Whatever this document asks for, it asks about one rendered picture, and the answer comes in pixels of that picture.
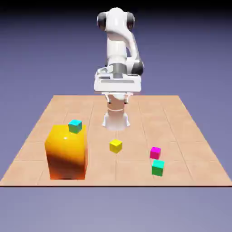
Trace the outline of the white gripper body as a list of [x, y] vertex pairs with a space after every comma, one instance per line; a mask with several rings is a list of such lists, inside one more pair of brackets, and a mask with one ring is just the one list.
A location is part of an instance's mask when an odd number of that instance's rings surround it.
[[103, 73], [95, 75], [94, 91], [96, 92], [140, 92], [141, 76]]

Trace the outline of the small green cube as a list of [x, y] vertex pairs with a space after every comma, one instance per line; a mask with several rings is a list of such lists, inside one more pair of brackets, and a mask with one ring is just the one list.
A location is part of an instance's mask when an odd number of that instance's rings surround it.
[[152, 163], [152, 174], [156, 176], [163, 176], [164, 171], [164, 161], [161, 160], [153, 160]]

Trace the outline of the small yellow cube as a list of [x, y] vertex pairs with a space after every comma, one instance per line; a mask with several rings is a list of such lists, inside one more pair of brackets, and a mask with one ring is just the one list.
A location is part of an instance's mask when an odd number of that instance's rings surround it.
[[114, 139], [109, 143], [109, 149], [113, 153], [118, 153], [122, 150], [122, 141]]

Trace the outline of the small cyan cube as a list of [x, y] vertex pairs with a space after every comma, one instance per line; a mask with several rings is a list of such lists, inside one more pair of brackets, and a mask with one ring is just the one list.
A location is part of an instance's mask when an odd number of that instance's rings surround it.
[[73, 119], [68, 124], [69, 132], [78, 134], [82, 130], [82, 121]]

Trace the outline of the small magenta cube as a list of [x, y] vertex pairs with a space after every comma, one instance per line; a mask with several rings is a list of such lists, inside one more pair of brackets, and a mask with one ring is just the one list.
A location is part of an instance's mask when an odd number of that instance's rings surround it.
[[150, 150], [150, 158], [158, 160], [160, 158], [161, 148], [159, 147], [152, 147]]

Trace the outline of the large orange box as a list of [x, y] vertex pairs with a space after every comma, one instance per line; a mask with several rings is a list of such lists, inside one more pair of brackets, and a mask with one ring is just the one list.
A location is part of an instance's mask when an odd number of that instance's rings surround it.
[[51, 180], [84, 180], [88, 164], [87, 127], [77, 134], [68, 125], [53, 125], [45, 151]]

